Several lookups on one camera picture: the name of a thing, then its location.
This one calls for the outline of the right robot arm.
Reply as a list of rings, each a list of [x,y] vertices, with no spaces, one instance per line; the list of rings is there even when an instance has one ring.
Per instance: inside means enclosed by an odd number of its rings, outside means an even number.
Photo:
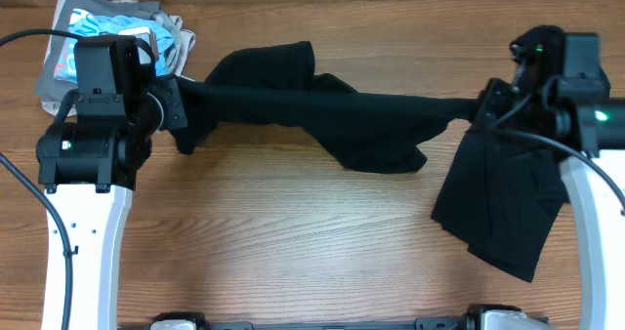
[[[475,132],[541,144],[559,155],[575,219],[582,329],[624,324],[624,101],[612,98],[600,37],[539,25],[510,44],[511,83],[489,81]]]

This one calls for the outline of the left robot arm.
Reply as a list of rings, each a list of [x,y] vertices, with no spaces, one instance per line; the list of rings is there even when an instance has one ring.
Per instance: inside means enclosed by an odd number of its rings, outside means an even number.
[[[145,40],[85,37],[74,56],[77,86],[36,146],[38,181],[52,205],[42,326],[114,329],[137,173],[152,135],[188,119],[176,80],[156,76]]]

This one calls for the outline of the black t-shirt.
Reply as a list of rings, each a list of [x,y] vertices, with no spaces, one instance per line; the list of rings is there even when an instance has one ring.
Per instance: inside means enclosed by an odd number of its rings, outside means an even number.
[[[475,103],[360,93],[333,74],[315,74],[309,41],[233,52],[202,82],[179,79],[188,124],[173,131],[191,155],[221,122],[299,127],[344,168],[377,174],[416,172],[427,162],[418,144]]]

